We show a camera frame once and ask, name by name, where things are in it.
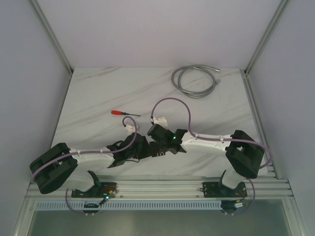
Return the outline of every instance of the white wall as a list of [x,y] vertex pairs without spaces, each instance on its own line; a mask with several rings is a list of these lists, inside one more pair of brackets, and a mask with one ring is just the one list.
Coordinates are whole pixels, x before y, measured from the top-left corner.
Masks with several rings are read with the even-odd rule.
[[277,171],[315,235],[315,1],[291,1],[251,77]]
[[0,1],[0,33],[0,234],[9,236],[68,77],[27,0]]
[[245,69],[280,0],[38,0],[71,65]]

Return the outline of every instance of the screwdriver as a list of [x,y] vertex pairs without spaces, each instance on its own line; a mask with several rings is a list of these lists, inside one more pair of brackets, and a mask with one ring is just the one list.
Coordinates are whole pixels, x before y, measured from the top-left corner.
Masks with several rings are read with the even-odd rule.
[[129,113],[126,113],[126,112],[121,112],[121,111],[112,111],[112,114],[113,115],[124,115],[124,116],[130,115],[130,116],[138,116],[138,117],[140,117],[140,115],[129,114]]

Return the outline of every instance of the metal shower hose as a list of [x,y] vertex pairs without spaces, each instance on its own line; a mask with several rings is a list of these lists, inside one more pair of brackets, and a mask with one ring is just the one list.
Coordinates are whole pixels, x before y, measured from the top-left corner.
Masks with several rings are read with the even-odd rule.
[[[196,69],[196,70],[201,70],[205,73],[207,73],[208,75],[210,75],[210,77],[212,78],[213,80],[213,84],[208,87],[206,90],[203,90],[203,91],[200,91],[200,92],[194,92],[194,91],[189,91],[189,90],[186,90],[186,89],[183,89],[182,85],[181,85],[181,79],[182,79],[182,75],[190,70],[190,69]],[[185,94],[186,96],[188,97],[192,97],[192,98],[201,98],[201,97],[205,97],[205,96],[208,96],[210,93],[212,93],[212,91],[215,89],[215,86],[220,82],[220,80],[217,80],[215,79],[215,77],[213,76],[213,74],[211,74],[211,72],[207,69],[210,69],[210,70],[214,70],[214,71],[217,71],[217,72],[220,72],[219,69],[215,69],[215,68],[212,68],[212,67],[209,67],[209,66],[206,66],[206,65],[191,65],[191,66],[183,66],[183,67],[180,67],[178,69],[176,69],[173,74],[172,74],[172,77],[171,77],[171,80],[172,80],[172,84],[175,86],[175,88],[177,88],[179,91],[181,91],[183,94]],[[179,74],[178,76],[178,80],[177,80],[177,83],[175,83],[174,81],[174,76],[176,74],[176,72],[182,70],[182,72]]]

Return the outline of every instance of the red handle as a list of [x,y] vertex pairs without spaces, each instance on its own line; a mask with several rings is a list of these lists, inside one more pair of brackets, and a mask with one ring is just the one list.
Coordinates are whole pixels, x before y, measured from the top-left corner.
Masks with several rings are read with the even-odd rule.
[[120,111],[112,111],[112,114],[113,115],[123,115],[123,113]]

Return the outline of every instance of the marble surface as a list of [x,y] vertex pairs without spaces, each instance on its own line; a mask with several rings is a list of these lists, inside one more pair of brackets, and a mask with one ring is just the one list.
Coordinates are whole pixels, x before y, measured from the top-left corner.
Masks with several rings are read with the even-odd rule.
[[[150,124],[152,107],[160,99],[176,97],[185,101],[192,113],[192,129],[201,134],[232,134],[244,130],[258,141],[257,130],[248,103],[239,69],[223,68],[213,72],[221,82],[205,98],[193,99],[176,90],[170,76],[174,68],[167,67],[107,67],[76,68],[63,106],[53,145],[65,142],[75,149],[101,149],[127,136],[122,126],[123,116],[111,110],[133,114],[139,132],[145,135]],[[201,71],[189,71],[182,85],[189,90],[204,90],[211,80]],[[187,128],[188,114],[177,101],[164,101],[155,117],[167,119],[170,130]],[[117,176],[203,176],[219,177],[230,167],[227,158],[208,153],[167,153],[150,157],[140,163],[104,169],[102,175]],[[259,175],[267,174],[264,168]]]

